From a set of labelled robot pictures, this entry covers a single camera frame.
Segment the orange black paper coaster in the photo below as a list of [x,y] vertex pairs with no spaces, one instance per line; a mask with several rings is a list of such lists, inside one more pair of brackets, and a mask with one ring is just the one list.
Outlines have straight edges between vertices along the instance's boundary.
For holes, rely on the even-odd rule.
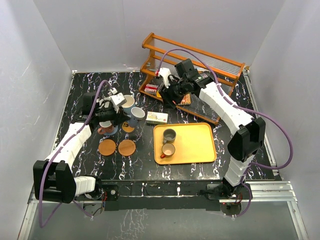
[[133,133],[133,132],[135,131],[135,127],[131,127],[127,121],[125,121],[125,122],[121,125],[121,128],[122,128],[122,130],[123,130],[125,133],[127,133],[127,134]]

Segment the large blue mug front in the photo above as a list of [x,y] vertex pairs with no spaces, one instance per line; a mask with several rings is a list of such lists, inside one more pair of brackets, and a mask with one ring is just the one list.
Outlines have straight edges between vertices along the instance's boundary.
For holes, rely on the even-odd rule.
[[124,95],[124,98],[126,102],[122,105],[123,111],[127,114],[131,114],[132,108],[134,108],[135,105],[135,98],[132,95]]

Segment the large blue mug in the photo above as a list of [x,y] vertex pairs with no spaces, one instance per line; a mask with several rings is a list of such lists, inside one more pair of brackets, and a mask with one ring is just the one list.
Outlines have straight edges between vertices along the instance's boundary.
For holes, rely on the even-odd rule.
[[110,97],[105,97],[99,100],[99,109],[108,109],[109,106],[113,106]]
[[126,102],[122,105],[123,111],[127,114],[131,114],[132,108],[134,108],[135,105],[135,98],[132,95],[124,95],[124,98]]

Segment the grey blue speckled mug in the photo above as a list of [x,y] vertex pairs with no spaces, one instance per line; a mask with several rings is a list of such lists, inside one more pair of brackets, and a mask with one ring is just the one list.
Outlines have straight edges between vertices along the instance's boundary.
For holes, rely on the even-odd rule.
[[140,107],[133,107],[130,112],[130,119],[128,125],[131,128],[135,128],[139,121],[146,116],[145,111]]

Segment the pink grey mug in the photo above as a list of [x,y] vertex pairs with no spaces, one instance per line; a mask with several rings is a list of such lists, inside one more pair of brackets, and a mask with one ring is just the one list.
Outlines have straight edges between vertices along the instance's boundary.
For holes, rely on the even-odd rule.
[[111,135],[115,130],[115,127],[110,121],[101,121],[97,133],[100,135]]

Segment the light wooden ridged coaster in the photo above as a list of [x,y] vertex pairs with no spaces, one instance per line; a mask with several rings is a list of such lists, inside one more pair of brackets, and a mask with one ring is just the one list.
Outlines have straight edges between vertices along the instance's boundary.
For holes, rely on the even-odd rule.
[[130,139],[125,139],[118,145],[118,152],[125,157],[131,156],[135,150],[136,144]]

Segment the plain orange wooden coaster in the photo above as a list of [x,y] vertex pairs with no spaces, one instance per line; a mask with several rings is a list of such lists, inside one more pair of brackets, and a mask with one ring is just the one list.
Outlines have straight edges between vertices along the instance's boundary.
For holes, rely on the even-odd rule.
[[99,144],[98,151],[102,156],[110,156],[116,151],[116,143],[112,139],[105,139]]

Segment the blue paper coaster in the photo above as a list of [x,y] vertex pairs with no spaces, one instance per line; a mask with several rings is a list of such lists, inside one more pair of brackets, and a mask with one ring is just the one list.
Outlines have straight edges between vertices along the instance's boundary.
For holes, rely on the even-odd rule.
[[119,126],[118,126],[118,125],[117,125],[117,126],[113,126],[113,130],[112,130],[111,132],[106,132],[106,133],[104,133],[104,135],[105,135],[105,136],[113,136],[114,134],[117,133],[118,129],[119,129]]

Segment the large blue mug back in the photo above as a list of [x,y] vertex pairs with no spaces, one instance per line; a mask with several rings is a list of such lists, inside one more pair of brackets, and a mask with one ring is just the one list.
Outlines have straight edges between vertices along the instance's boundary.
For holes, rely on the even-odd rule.
[[109,106],[113,106],[110,97],[105,97],[99,100],[99,109],[108,109]]

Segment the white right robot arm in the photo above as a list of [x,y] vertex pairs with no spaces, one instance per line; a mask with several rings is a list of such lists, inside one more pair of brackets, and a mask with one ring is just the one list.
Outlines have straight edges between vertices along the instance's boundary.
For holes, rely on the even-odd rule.
[[265,138],[266,123],[253,118],[240,109],[221,88],[213,71],[199,72],[188,58],[175,65],[178,76],[161,67],[156,76],[163,80],[159,93],[165,108],[173,109],[185,95],[193,94],[205,102],[224,121],[230,130],[231,140],[227,145],[231,156],[228,170],[223,178],[223,194],[233,199],[241,192],[245,171]]

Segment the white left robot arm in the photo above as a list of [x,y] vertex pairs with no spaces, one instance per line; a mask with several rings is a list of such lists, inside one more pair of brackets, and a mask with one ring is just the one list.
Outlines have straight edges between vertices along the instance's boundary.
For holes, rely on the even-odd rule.
[[37,200],[71,203],[75,197],[87,194],[97,200],[103,195],[103,187],[97,177],[79,176],[72,173],[73,163],[93,131],[102,122],[113,125],[129,120],[123,105],[122,93],[106,98],[96,97],[95,92],[83,95],[82,106],[74,115],[59,145],[45,160],[33,165],[34,194]]

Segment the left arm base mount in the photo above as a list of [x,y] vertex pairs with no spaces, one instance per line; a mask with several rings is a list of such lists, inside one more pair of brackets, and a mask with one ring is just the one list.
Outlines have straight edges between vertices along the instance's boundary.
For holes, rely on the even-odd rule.
[[77,204],[85,210],[87,206],[97,205],[100,211],[111,211],[119,200],[119,186],[115,183],[101,182],[93,192],[84,193],[75,198]]

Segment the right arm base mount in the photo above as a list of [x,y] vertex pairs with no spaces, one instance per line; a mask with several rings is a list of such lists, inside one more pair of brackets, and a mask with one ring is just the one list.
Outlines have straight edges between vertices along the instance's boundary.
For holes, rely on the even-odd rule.
[[227,204],[240,204],[243,200],[252,200],[253,194],[251,186],[242,182],[236,186],[231,186],[227,181],[207,184],[205,189],[199,191],[208,200],[223,201]]

